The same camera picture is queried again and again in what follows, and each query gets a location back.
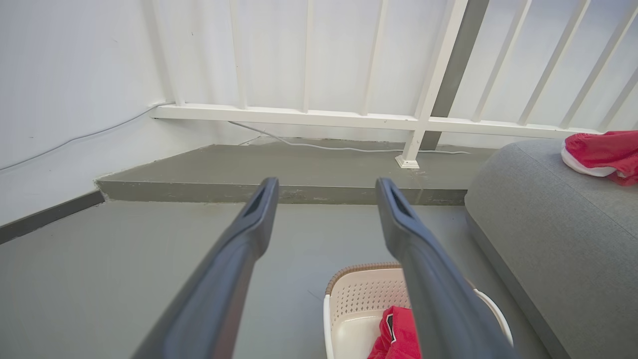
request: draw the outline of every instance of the white fabric trim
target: white fabric trim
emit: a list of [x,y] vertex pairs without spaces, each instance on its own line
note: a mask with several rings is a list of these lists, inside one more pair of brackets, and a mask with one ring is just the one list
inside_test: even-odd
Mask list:
[[567,151],[565,148],[565,141],[563,141],[563,148],[560,151],[560,155],[563,157],[563,162],[578,173],[589,174],[594,177],[607,177],[608,175],[616,172],[616,169],[613,167],[587,168],[583,166],[582,163],[578,162],[578,160]]

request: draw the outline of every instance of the gray beam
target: gray beam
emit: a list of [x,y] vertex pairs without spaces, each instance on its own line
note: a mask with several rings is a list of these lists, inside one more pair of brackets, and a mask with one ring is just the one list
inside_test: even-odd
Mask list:
[[[470,54],[479,35],[489,0],[469,0],[463,15],[463,21],[456,36],[454,48],[447,64],[441,88],[436,96],[432,116],[447,117],[450,114],[456,92],[461,84],[463,73],[468,66]],[[436,149],[441,132],[426,131],[420,149]]]

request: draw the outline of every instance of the white railing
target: white railing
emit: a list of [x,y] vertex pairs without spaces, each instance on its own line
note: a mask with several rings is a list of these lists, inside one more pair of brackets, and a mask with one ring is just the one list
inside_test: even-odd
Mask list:
[[449,0],[441,22],[441,28],[438,31],[436,42],[434,43],[433,55],[427,66],[426,78],[420,92],[419,102],[413,116],[393,115],[393,114],[374,114],[369,113],[369,104],[371,101],[372,87],[375,84],[378,72],[378,58],[382,47],[382,34],[385,25],[388,3],[391,0],[381,0],[376,21],[375,36],[371,51],[369,68],[367,71],[367,79],[364,87],[363,101],[359,112],[338,112],[338,111],[321,111],[309,108],[310,104],[310,84],[311,76],[311,60],[313,55],[313,19],[314,19],[314,0],[308,1],[308,12],[306,19],[306,54],[305,54],[305,72],[304,72],[304,96],[303,103],[299,109],[281,109],[272,107],[252,107],[247,105],[246,84],[243,69],[239,66],[242,59],[241,29],[239,27],[239,16],[237,9],[237,0],[230,0],[230,17],[232,24],[232,38],[234,45],[235,70],[237,79],[237,92],[239,95],[239,103],[237,106],[214,105],[201,103],[186,103],[180,91],[180,77],[177,66],[176,47],[171,41],[170,34],[167,34],[165,14],[162,12],[159,0],[154,1],[156,10],[156,19],[158,23],[158,34],[163,47],[165,63],[167,64],[168,79],[175,98],[174,105],[165,105],[158,107],[152,113],[154,118],[163,119],[199,119],[212,121],[243,121],[255,123],[280,123],[291,125],[314,125],[314,126],[338,126],[338,127],[354,127],[354,128],[381,128],[408,130],[409,136],[406,139],[404,151],[397,157],[397,162],[404,168],[419,168],[416,156],[419,150],[421,139],[426,130],[442,131],[442,132],[464,132],[472,134],[495,134],[495,135],[513,135],[523,137],[544,137],[544,138],[562,138],[578,132],[600,133],[609,129],[614,129],[614,119],[632,92],[638,82],[638,70],[634,72],[627,81],[625,87],[613,103],[606,116],[600,120],[596,128],[573,128],[572,119],[575,112],[582,105],[582,101],[590,92],[590,89],[596,83],[603,69],[608,65],[609,59],[612,57],[618,44],[628,31],[629,26],[634,21],[638,13],[638,0],[634,0],[627,14],[619,21],[611,38],[607,42],[605,49],[602,51],[598,61],[590,72],[588,78],[582,85],[575,100],[570,106],[569,111],[562,119],[559,125],[537,125],[528,123],[530,113],[534,109],[537,101],[545,89],[548,79],[556,68],[556,64],[561,60],[566,48],[569,46],[574,33],[577,31],[579,24],[588,9],[590,0],[578,0],[577,6],[574,8],[572,16],[569,18],[565,30],[563,31],[558,44],[546,65],[540,80],[535,86],[526,107],[520,118],[516,122],[490,121],[484,119],[484,108],[490,95],[493,92],[503,64],[508,61],[511,56],[514,45],[516,44],[519,33],[529,12],[532,0],[521,0],[520,5],[511,22],[505,41],[501,46],[496,62],[491,70],[487,84],[482,91],[482,95],[478,102],[477,108],[470,119],[460,118],[439,118],[432,117],[432,109],[434,101],[438,94],[443,75],[450,59],[450,54],[456,40],[459,26],[463,19],[463,14],[468,0]]

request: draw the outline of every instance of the baseboard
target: baseboard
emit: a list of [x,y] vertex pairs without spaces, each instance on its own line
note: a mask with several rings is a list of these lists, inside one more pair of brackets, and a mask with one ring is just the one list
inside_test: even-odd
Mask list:
[[0,245],[102,202],[102,193],[95,191],[6,224],[0,227]]

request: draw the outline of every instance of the railing baluster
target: railing baluster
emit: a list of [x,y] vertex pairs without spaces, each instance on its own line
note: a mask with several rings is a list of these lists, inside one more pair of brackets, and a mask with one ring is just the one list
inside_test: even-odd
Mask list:
[[302,112],[308,113],[310,107],[310,78],[312,71],[313,33],[315,31],[315,0],[308,0],[306,11],[306,67],[304,69],[304,104]]
[[396,157],[402,168],[419,168],[416,161],[419,145],[432,115],[434,101],[441,88],[445,69],[450,61],[450,55],[467,5],[468,0],[449,0],[445,8],[443,22],[436,37],[433,55],[427,64],[426,78],[423,81],[419,103],[414,114],[419,122],[415,130],[410,131],[403,153]]
[[561,128],[571,127],[572,120],[574,120],[576,111],[578,111],[578,108],[580,108],[580,106],[582,105],[582,101],[585,99],[585,97],[587,97],[587,94],[590,92],[591,88],[598,80],[600,73],[607,66],[612,55],[616,52],[620,41],[622,41],[622,39],[625,37],[627,30],[629,30],[629,26],[631,26],[632,22],[634,21],[636,14],[638,13],[638,1],[634,1],[632,7],[628,10],[629,11],[627,11],[627,14],[623,18],[623,20],[621,20],[618,23],[618,26],[616,26],[616,29],[614,30],[613,34],[609,38],[609,41],[607,42],[607,45],[605,46],[605,49],[598,57],[598,61],[596,61],[596,64],[585,80],[585,83],[582,85],[581,90],[578,92],[578,95],[576,95],[574,102],[565,114],[563,121],[561,121]]
[[623,90],[620,91],[620,94],[618,95],[616,101],[614,101],[614,104],[611,105],[611,108],[609,109],[609,111],[607,111],[605,118],[598,126],[598,131],[609,131],[609,128],[612,127],[614,118],[616,117],[620,108],[623,106],[623,103],[625,103],[625,101],[627,100],[627,97],[629,97],[629,94],[634,90],[634,87],[636,87],[636,83],[638,83],[638,68],[634,70],[634,74],[631,76],[631,78],[629,78],[629,81],[627,81],[625,87],[623,87]]
[[161,9],[160,0],[153,0],[152,6],[155,15],[155,23],[157,23],[158,27],[157,30],[159,45],[162,49],[162,54],[164,55],[164,64],[166,65],[166,72],[170,90],[173,93],[173,101],[175,101],[176,105],[183,106],[185,102],[184,98],[179,92],[179,71],[177,70],[177,68],[179,67],[179,61],[178,54],[175,50],[175,45],[173,42],[173,36],[171,36],[170,32],[167,29],[168,22],[166,21],[164,12]]
[[233,51],[235,53],[235,73],[237,75],[237,94],[239,96],[238,107],[240,109],[246,108],[246,90],[244,88],[244,75],[242,69],[242,43],[241,35],[239,32],[239,16],[237,15],[237,1],[230,0],[230,23],[232,26],[233,35]]
[[489,94],[492,92],[492,88],[494,87],[494,83],[496,83],[496,79],[498,79],[498,75],[501,72],[503,63],[505,63],[505,61],[508,60],[509,57],[512,55],[514,44],[516,43],[516,40],[521,33],[521,28],[523,27],[523,22],[525,22],[527,13],[530,11],[530,5],[531,0],[521,0],[521,4],[514,14],[514,18],[512,19],[512,23],[510,24],[510,29],[507,31],[503,46],[501,47],[501,50],[496,57],[496,62],[494,64],[494,67],[492,68],[492,72],[487,79],[487,84],[485,84],[483,94],[481,95],[480,100],[478,101],[477,108],[474,111],[474,115],[472,116],[472,121],[474,122],[479,122],[481,120],[481,116],[483,116],[483,110],[485,109],[485,104],[487,103]]
[[540,80],[538,80],[538,83],[534,88],[534,92],[532,92],[530,99],[528,100],[527,105],[525,106],[525,109],[523,110],[523,113],[519,118],[519,125],[527,124],[530,114],[534,109],[534,106],[536,105],[541,92],[543,92],[543,89],[545,88],[549,77],[554,71],[556,64],[558,64],[561,58],[563,58],[565,49],[567,49],[569,44],[572,42],[574,34],[576,34],[576,30],[578,30],[578,26],[581,24],[582,18],[585,16],[585,12],[587,12],[587,8],[589,7],[590,3],[591,0],[580,0],[578,5],[576,6],[572,17],[570,17],[569,21],[567,22],[567,26],[565,26],[565,30],[563,30],[563,34],[558,40],[558,44],[556,45],[552,56],[549,58],[547,66],[545,66],[543,74],[540,76]]
[[361,116],[367,115],[367,108],[372,96],[372,87],[375,84],[376,67],[378,66],[379,52],[381,51],[381,40],[383,37],[383,29],[385,27],[385,15],[388,10],[388,0],[381,0],[379,9],[379,17],[376,21],[375,38],[372,44],[372,54],[370,55],[370,67],[367,72],[366,89],[363,97],[363,105],[361,106]]

